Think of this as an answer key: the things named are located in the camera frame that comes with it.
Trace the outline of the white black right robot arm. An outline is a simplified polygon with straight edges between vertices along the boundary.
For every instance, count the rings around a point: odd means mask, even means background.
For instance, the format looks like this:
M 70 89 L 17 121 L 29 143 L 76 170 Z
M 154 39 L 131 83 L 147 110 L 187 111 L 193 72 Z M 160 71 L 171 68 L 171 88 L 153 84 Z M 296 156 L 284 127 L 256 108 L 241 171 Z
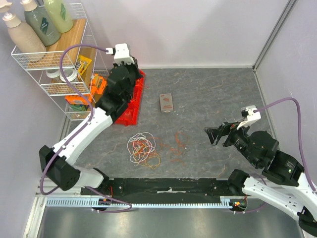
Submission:
M 211 145 L 216 146 L 226 137 L 224 147 L 234 146 L 239 153 L 270 182 L 290 192 L 283 194 L 248 173 L 235 169 L 227 180 L 232 195 L 250 195 L 283 211 L 298 222 L 300 228 L 312 236 L 317 235 L 317 193 L 308 181 L 304 167 L 297 159 L 278 149 L 279 142 L 266 131 L 248 135 L 248 127 L 237 122 L 224 122 L 219 127 L 206 127 Z

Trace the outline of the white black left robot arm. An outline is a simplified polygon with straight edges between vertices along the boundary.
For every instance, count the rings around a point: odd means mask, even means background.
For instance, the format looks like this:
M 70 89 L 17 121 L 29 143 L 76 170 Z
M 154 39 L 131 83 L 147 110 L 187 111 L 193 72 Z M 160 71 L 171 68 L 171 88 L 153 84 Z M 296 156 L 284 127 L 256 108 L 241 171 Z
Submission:
M 127 110 L 140 78 L 142 74 L 136 61 L 114 64 L 104 93 L 89 115 L 62 141 L 53 147 L 44 145 L 39 150 L 43 177 L 48 177 L 63 191 L 77 185 L 90 186 L 98 195 L 107 193 L 106 175 L 98 169 L 77 167 L 75 163 L 83 150 Z

